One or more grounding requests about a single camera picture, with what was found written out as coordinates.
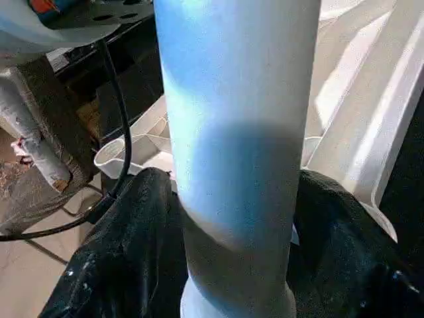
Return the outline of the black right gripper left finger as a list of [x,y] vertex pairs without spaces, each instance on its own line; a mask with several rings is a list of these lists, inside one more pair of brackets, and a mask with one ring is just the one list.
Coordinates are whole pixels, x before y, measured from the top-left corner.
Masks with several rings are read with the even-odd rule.
[[178,317],[187,280],[169,175],[132,177],[74,252],[41,317]]

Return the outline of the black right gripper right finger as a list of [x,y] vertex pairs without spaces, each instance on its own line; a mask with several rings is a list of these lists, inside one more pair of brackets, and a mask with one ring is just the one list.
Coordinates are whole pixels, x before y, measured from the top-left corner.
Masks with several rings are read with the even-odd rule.
[[298,317],[422,317],[423,284],[343,186],[303,170],[288,284]]

